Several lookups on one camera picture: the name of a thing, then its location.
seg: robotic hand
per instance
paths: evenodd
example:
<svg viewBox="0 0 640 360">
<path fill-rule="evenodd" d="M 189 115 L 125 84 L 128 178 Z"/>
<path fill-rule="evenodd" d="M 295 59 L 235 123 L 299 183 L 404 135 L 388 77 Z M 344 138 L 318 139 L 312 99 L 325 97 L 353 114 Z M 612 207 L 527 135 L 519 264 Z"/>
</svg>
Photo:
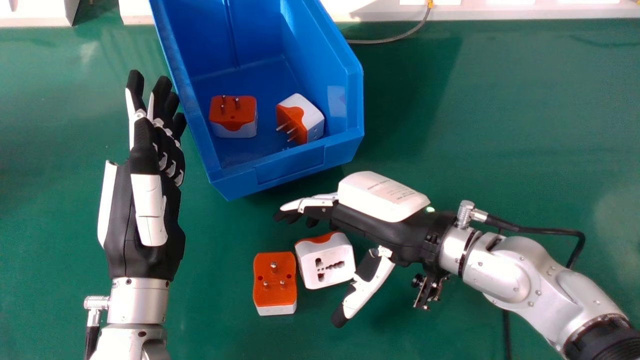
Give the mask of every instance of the robotic hand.
<svg viewBox="0 0 640 360">
<path fill-rule="evenodd" d="M 129 159 L 107 161 L 98 215 L 98 241 L 107 255 L 111 296 L 89 296 L 85 360 L 169 359 L 164 323 L 169 294 L 184 254 L 178 225 L 184 155 L 180 137 L 186 121 L 171 81 L 158 79 L 148 109 L 144 78 L 129 73 Z M 100 314 L 108 310 L 100 331 Z"/>
<path fill-rule="evenodd" d="M 429 203 L 405 185 L 359 172 L 345 177 L 337 193 L 284 204 L 274 219 L 291 224 L 306 216 L 309 227 L 328 220 L 331 229 L 378 245 L 358 265 L 333 313 L 336 327 L 355 316 L 395 265 L 420 263 L 426 276 L 413 280 L 419 287 L 414 307 L 429 309 L 428 302 L 439 300 L 442 281 L 455 274 L 496 306 L 522 316 L 566 359 L 640 359 L 640 333 L 592 280 L 570 270 L 584 245 L 582 233 L 520 227 L 466 200 L 458 214 L 436 212 Z M 469 226 L 472 220 L 516 233 L 572 235 L 579 244 L 564 267 L 534 240 L 483 234 Z"/>
</svg>

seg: blue plastic bin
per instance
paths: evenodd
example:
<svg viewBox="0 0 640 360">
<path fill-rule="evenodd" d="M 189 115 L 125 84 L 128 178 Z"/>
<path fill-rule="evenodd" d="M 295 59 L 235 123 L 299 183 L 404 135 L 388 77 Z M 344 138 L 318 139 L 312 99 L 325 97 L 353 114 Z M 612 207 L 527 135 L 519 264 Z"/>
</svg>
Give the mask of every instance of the blue plastic bin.
<svg viewBox="0 0 640 360">
<path fill-rule="evenodd" d="M 224 198 L 353 159 L 364 135 L 362 66 L 318 0 L 150 2 L 191 134 Z M 326 118 L 324 136 L 298 146 L 275 131 L 276 105 L 296 92 Z M 213 135 L 209 106 L 223 94 L 256 97 L 256 137 Z"/>
</svg>

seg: green table surface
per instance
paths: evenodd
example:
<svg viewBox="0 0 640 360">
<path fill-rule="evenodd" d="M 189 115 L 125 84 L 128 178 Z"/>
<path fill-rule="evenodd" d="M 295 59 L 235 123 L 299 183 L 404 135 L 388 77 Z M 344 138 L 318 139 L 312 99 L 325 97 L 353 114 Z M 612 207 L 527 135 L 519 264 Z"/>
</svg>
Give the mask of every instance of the green table surface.
<svg viewBox="0 0 640 360">
<path fill-rule="evenodd" d="M 86 295 L 109 293 L 96 219 L 104 161 L 127 156 L 130 69 L 167 74 L 153 27 L 121 25 L 112 1 L 81 5 L 70 29 L 0 31 L 0 358 L 79 359 Z M 385 36 L 411 24 L 346 29 Z M 258 252 L 327 231 L 276 224 L 298 197 L 375 170 L 529 225 L 588 236 L 577 270 L 640 323 L 640 22 L 434 22 L 411 39 L 355 47 L 365 138 L 340 168 L 227 202 L 192 138 L 180 223 L 187 247 L 166 326 L 174 359 L 502 359 L 500 311 L 459 279 L 430 312 L 412 308 L 420 267 L 398 268 L 345 328 L 345 286 L 306 290 L 292 316 L 260 317 Z M 537 236 L 565 262 L 570 238 Z M 359 258 L 371 246 L 351 240 Z M 512 316 L 515 359 L 558 358 Z"/>
</svg>

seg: orange and white adapter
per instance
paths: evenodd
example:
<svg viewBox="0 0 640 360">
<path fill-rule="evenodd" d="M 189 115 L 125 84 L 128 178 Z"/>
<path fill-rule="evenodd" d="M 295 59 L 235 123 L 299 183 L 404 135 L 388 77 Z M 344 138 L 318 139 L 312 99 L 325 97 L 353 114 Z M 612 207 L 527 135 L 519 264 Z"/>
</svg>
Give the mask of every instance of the orange and white adapter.
<svg viewBox="0 0 640 360">
<path fill-rule="evenodd" d="M 296 257 L 292 252 L 260 252 L 255 256 L 253 303 L 260 316 L 296 312 Z"/>
<path fill-rule="evenodd" d="M 253 96 L 215 96 L 209 121 L 219 138 L 252 138 L 258 133 L 256 100 Z"/>
<path fill-rule="evenodd" d="M 300 274 L 307 289 L 349 281 L 356 271 L 353 247 L 343 233 L 328 233 L 296 243 Z"/>
<path fill-rule="evenodd" d="M 324 135 L 324 115 L 307 98 L 293 94 L 276 106 L 276 131 L 289 135 L 287 142 L 309 143 Z"/>
</svg>

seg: gray cable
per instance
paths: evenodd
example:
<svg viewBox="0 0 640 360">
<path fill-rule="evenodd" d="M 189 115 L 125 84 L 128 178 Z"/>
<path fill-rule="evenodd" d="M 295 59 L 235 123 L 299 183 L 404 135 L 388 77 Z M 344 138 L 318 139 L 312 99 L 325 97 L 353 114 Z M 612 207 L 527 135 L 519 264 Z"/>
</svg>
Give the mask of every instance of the gray cable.
<svg viewBox="0 0 640 360">
<path fill-rule="evenodd" d="M 431 13 L 431 8 L 427 6 L 427 10 L 424 12 L 424 17 L 422 18 L 422 20 L 413 27 L 413 29 L 407 31 L 406 33 L 394 36 L 394 37 L 390 37 L 390 38 L 383 38 L 383 39 L 379 39 L 379 40 L 350 40 L 347 39 L 347 43 L 349 44 L 360 44 L 360 45 L 374 45 L 374 44 L 386 44 L 389 42 L 394 42 L 394 41 L 398 41 L 398 40 L 402 40 L 410 35 L 412 35 L 413 33 L 415 33 L 416 31 L 418 31 L 421 27 L 423 27 L 424 23 L 427 22 L 427 18 L 429 17 L 429 13 Z"/>
</svg>

